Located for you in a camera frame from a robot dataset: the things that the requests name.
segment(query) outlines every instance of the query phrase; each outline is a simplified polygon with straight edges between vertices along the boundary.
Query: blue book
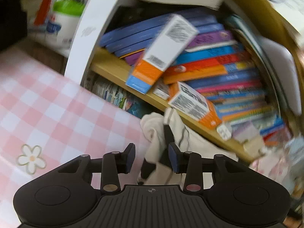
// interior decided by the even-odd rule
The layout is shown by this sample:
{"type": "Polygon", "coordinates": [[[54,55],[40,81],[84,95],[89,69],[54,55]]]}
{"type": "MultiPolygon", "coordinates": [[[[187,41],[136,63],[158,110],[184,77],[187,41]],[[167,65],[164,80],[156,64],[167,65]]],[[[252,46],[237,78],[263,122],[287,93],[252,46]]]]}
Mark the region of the blue book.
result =
{"type": "MultiPolygon", "coordinates": [[[[210,15],[207,17],[192,18],[192,19],[189,19],[189,22],[195,27],[197,27],[197,26],[200,27],[202,25],[216,22],[216,18],[213,15],[210,15]]],[[[202,27],[201,30],[208,30],[209,28],[211,28],[213,30],[213,27],[214,26],[206,26],[206,28],[202,27]]],[[[109,52],[114,52],[114,51],[120,50],[122,48],[128,47],[130,45],[136,44],[138,42],[154,38],[162,28],[163,28],[163,26],[161,25],[161,26],[157,26],[157,27],[153,27],[153,28],[144,30],[139,33],[135,33],[135,34],[125,37],[121,40],[118,40],[111,44],[106,45],[106,48],[109,52]]]]}
{"type": "Polygon", "coordinates": [[[147,48],[151,43],[153,42],[153,39],[148,39],[148,40],[145,40],[145,41],[142,41],[142,42],[139,42],[137,44],[134,44],[134,45],[130,45],[126,48],[123,48],[121,50],[118,50],[118,51],[115,51],[114,52],[114,55],[116,55],[117,57],[121,57],[125,54],[129,54],[131,52],[134,52],[134,51],[137,51],[137,50],[140,50],[140,49],[145,49],[147,48]]]}
{"type": "Polygon", "coordinates": [[[225,110],[229,110],[234,107],[240,107],[240,109],[241,109],[241,107],[244,107],[246,105],[257,104],[257,103],[262,103],[262,102],[245,101],[245,102],[239,102],[239,103],[233,103],[233,104],[222,104],[222,105],[216,104],[215,107],[218,111],[224,112],[225,110]]]}
{"type": "Polygon", "coordinates": [[[199,26],[199,27],[196,27],[196,28],[199,31],[198,34],[207,33],[207,32],[221,31],[221,30],[225,29],[224,26],[220,23],[209,24],[209,25],[206,25],[206,26],[199,26]]]}
{"type": "Polygon", "coordinates": [[[182,53],[177,57],[173,65],[180,65],[221,55],[234,54],[243,50],[244,46],[241,43],[238,43],[237,45],[229,45],[195,52],[182,53]]]}
{"type": "Polygon", "coordinates": [[[250,110],[253,110],[253,109],[257,109],[257,108],[261,108],[261,107],[264,107],[265,104],[256,104],[256,105],[252,105],[252,106],[249,106],[249,105],[245,105],[244,107],[242,107],[242,109],[240,110],[231,110],[231,111],[228,111],[228,112],[220,112],[217,110],[217,114],[222,117],[222,116],[229,116],[231,114],[235,114],[235,113],[240,113],[240,112],[245,112],[245,111],[250,111],[250,110]]]}
{"type": "Polygon", "coordinates": [[[201,87],[208,87],[208,86],[219,85],[224,83],[233,83],[236,81],[256,80],[259,78],[259,76],[260,76],[259,71],[257,69],[252,69],[252,70],[243,70],[238,73],[186,81],[186,84],[192,87],[193,89],[198,89],[201,87]]]}
{"type": "MultiPolygon", "coordinates": [[[[186,19],[190,19],[190,18],[202,16],[202,15],[207,15],[208,11],[206,8],[197,7],[197,8],[178,11],[175,13],[180,14],[181,16],[183,16],[186,19]]],[[[115,30],[112,30],[108,33],[105,33],[102,36],[99,46],[103,47],[105,45],[108,45],[117,40],[123,39],[132,34],[135,34],[135,33],[138,33],[138,32],[153,28],[153,27],[157,27],[160,25],[164,25],[168,21],[169,17],[170,17],[170,14],[160,15],[160,16],[157,16],[157,17],[145,20],[145,21],[141,21],[141,22],[132,24],[130,26],[120,27],[115,30]]]]}
{"type": "Polygon", "coordinates": [[[250,97],[250,96],[260,96],[265,95],[266,91],[263,89],[258,89],[254,91],[242,91],[242,90],[234,90],[234,93],[224,93],[223,95],[215,95],[215,96],[208,96],[206,99],[213,101],[217,99],[226,99],[226,98],[235,98],[235,97],[250,97]]]}
{"type": "Polygon", "coordinates": [[[136,34],[133,34],[131,36],[128,36],[124,39],[118,40],[116,42],[113,42],[112,44],[106,45],[106,49],[112,53],[114,51],[121,50],[123,48],[126,48],[130,45],[137,44],[139,42],[145,41],[147,39],[153,39],[154,36],[159,32],[162,26],[157,26],[136,34]]]}
{"type": "Polygon", "coordinates": [[[268,134],[274,133],[282,128],[284,128],[285,123],[282,120],[282,118],[277,117],[276,121],[274,122],[274,124],[268,128],[264,128],[260,131],[260,135],[261,136],[266,136],[268,134]]]}

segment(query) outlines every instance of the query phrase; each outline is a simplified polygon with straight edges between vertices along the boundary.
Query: wooden shelf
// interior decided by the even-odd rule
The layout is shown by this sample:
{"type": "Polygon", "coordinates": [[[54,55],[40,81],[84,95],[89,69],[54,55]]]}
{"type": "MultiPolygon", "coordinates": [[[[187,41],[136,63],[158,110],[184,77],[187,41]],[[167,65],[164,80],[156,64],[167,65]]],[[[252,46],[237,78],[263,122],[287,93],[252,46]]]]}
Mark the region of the wooden shelf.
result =
{"type": "MultiPolygon", "coordinates": [[[[125,82],[127,80],[131,67],[124,60],[121,60],[115,57],[114,55],[108,53],[105,49],[99,48],[96,51],[90,69],[162,111],[169,107],[167,101],[153,94],[151,90],[147,94],[142,94],[132,89],[131,87],[126,86],[125,82]]],[[[183,122],[189,128],[193,129],[215,145],[218,145],[226,150],[235,152],[237,156],[243,159],[244,161],[251,162],[253,160],[252,157],[250,157],[246,152],[244,152],[243,146],[237,141],[233,139],[223,141],[216,130],[207,129],[189,116],[179,111],[178,113],[182,118],[183,122]]]]}

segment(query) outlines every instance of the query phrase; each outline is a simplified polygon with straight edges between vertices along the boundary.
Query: purple book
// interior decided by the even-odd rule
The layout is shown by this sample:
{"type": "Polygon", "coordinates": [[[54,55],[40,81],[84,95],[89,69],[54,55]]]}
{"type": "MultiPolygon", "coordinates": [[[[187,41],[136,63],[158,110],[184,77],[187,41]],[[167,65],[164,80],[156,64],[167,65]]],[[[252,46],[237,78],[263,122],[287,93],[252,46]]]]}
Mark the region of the purple book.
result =
{"type": "Polygon", "coordinates": [[[137,59],[140,57],[140,55],[143,53],[143,51],[136,52],[134,54],[126,56],[124,59],[130,66],[134,65],[137,61],[137,59]]]}
{"type": "Polygon", "coordinates": [[[192,48],[199,45],[215,44],[219,42],[225,42],[232,40],[232,33],[228,30],[208,32],[197,35],[193,41],[187,46],[187,48],[192,48]]]}

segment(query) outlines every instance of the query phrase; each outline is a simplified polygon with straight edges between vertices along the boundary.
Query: barcode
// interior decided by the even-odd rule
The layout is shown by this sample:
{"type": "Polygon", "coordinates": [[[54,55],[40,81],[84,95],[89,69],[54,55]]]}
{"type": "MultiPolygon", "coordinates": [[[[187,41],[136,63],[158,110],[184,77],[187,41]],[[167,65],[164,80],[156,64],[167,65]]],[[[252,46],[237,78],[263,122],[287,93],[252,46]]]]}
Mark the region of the barcode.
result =
{"type": "Polygon", "coordinates": [[[207,114],[204,109],[194,104],[190,99],[187,99],[183,95],[178,95],[171,105],[197,121],[207,114]]]}
{"type": "Polygon", "coordinates": [[[185,22],[178,20],[171,26],[166,35],[177,43],[183,43],[189,39],[189,30],[191,30],[191,28],[189,28],[185,22]]]}
{"type": "Polygon", "coordinates": [[[189,111],[189,115],[194,116],[197,119],[201,119],[207,114],[206,111],[204,111],[202,108],[199,106],[195,105],[192,110],[189,111]]]}
{"type": "Polygon", "coordinates": [[[150,61],[150,63],[155,64],[159,68],[164,68],[166,66],[166,64],[162,60],[153,55],[150,55],[147,60],[150,61]]]}

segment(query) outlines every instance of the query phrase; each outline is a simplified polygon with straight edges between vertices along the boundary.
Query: white cloth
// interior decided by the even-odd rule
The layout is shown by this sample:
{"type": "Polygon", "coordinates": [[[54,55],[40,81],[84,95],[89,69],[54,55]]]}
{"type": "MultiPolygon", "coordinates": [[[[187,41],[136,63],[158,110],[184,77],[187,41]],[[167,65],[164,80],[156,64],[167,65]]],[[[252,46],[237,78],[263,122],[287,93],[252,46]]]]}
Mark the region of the white cloth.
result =
{"type": "MultiPolygon", "coordinates": [[[[182,152],[192,151],[199,153],[203,158],[213,158],[215,154],[224,154],[233,160],[238,160],[234,153],[225,151],[216,147],[192,129],[183,124],[177,111],[173,108],[167,108],[165,115],[162,116],[158,113],[151,113],[145,115],[140,125],[147,140],[151,142],[145,160],[148,163],[156,164],[155,170],[149,175],[148,178],[143,179],[139,175],[138,182],[145,185],[164,185],[164,184],[180,184],[181,188],[184,184],[185,174],[175,174],[172,169],[159,162],[163,152],[167,148],[164,135],[164,124],[168,124],[174,135],[175,144],[182,152]]],[[[144,171],[145,165],[143,164],[141,171],[144,171]]],[[[204,182],[204,188],[210,187],[213,183],[208,181],[204,182]]]]}

